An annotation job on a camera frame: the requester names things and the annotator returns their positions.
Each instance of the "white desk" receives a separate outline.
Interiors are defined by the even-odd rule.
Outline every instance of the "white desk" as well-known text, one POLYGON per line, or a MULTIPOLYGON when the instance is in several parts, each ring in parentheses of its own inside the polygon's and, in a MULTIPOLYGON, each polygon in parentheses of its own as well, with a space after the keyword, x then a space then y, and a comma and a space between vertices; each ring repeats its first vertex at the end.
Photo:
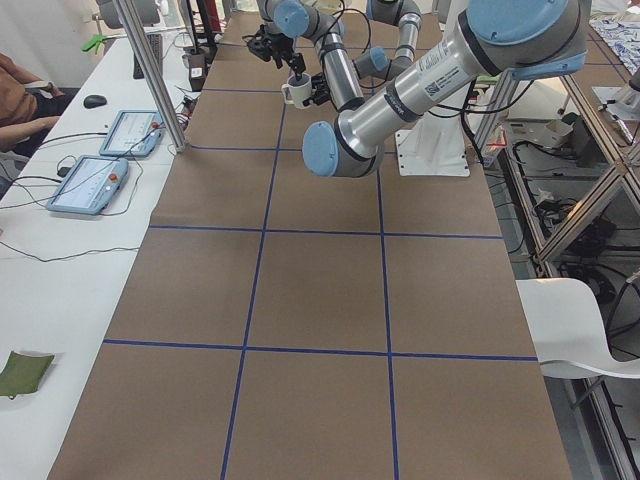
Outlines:
MULTIPOLYGON (((171 46, 176 35, 172 32, 164 39, 163 62, 174 105, 184 96, 176 85, 189 89, 182 51, 171 46)), ((129 43, 126 39, 117 40, 48 138, 106 132, 119 110, 155 109, 146 81, 133 80, 132 71, 129 43), (89 94, 104 95, 108 104, 86 110, 82 101, 89 94)), ((97 154, 103 139, 78 137, 47 144, 34 155, 22 175, 55 178, 60 159, 65 155, 97 154)), ((175 151, 170 147, 171 138, 165 132, 154 152, 140 160, 144 173, 125 214, 69 216, 48 212, 35 204, 0 209, 0 228, 4 230, 0 240, 41 258, 91 249, 138 247, 173 161, 175 151)), ((105 213, 126 208, 139 172, 131 162, 126 184, 105 213)), ((42 185, 29 188, 39 199, 50 196, 56 186, 41 180, 25 180, 24 184, 42 185)), ((0 207, 30 200, 23 189, 14 186, 0 207)), ((41 263, 0 245, 0 369, 11 350, 56 355, 39 392, 15 400, 0 398, 0 479, 47 477, 135 256, 135 251, 116 251, 41 263)))

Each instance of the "green object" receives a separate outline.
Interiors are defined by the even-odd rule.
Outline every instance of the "green object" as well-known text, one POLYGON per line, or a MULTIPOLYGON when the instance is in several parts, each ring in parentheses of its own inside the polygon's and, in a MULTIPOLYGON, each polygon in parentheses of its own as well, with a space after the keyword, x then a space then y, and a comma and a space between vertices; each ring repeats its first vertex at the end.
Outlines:
POLYGON ((89 50, 93 50, 93 53, 98 53, 98 50, 100 49, 100 45, 102 45, 105 41, 107 40, 107 37, 105 35, 94 35, 93 37, 91 37, 91 40, 89 40, 87 43, 85 43, 82 46, 82 51, 83 52, 88 52, 89 50))
POLYGON ((7 364, 0 373, 0 396, 14 399, 16 395, 38 390, 40 380, 53 361, 53 355, 30 357, 11 352, 7 364))

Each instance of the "chair leg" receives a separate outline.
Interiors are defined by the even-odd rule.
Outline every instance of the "chair leg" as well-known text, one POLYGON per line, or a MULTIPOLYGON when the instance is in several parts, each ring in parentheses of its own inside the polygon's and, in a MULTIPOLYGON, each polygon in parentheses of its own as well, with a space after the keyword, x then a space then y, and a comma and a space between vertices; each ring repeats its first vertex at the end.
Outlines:
POLYGON ((582 395, 580 395, 580 397, 578 397, 578 399, 577 399, 574 403, 572 403, 572 404, 571 404, 571 410, 575 410, 576 408, 578 408, 578 407, 580 406, 580 404, 581 404, 582 402, 584 402, 584 401, 585 401, 585 399, 586 399, 589 395, 591 395, 591 394, 593 393, 593 391, 594 391, 594 390, 595 390, 595 389, 596 389, 596 388, 597 388, 597 387, 598 387, 602 382, 604 382, 604 378, 605 378, 604 376, 600 376, 600 377, 598 377, 598 379, 597 379, 595 382, 593 382, 593 383, 589 386, 589 388, 587 388, 587 389, 585 390, 585 392, 584 392, 582 395))

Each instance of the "white mug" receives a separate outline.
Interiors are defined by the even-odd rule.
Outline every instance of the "white mug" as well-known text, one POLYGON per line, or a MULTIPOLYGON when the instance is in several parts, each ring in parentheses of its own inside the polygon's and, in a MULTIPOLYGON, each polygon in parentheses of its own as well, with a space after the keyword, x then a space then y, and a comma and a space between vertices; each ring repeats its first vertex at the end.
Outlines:
POLYGON ((308 73, 303 73, 299 80, 292 75, 287 79, 287 83, 282 85, 284 103, 295 105, 296 108, 309 108, 310 103, 305 105, 302 102, 311 97, 311 92, 311 77, 308 73))

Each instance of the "mug handle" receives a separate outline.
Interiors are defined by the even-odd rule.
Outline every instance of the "mug handle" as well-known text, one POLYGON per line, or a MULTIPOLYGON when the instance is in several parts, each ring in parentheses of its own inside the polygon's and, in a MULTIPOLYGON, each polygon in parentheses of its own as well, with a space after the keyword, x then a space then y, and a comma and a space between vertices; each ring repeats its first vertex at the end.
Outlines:
POLYGON ((284 96, 284 103, 288 103, 289 105, 293 104, 293 98, 291 98, 291 90, 289 90, 289 84, 285 83, 280 87, 282 90, 282 95, 284 96))

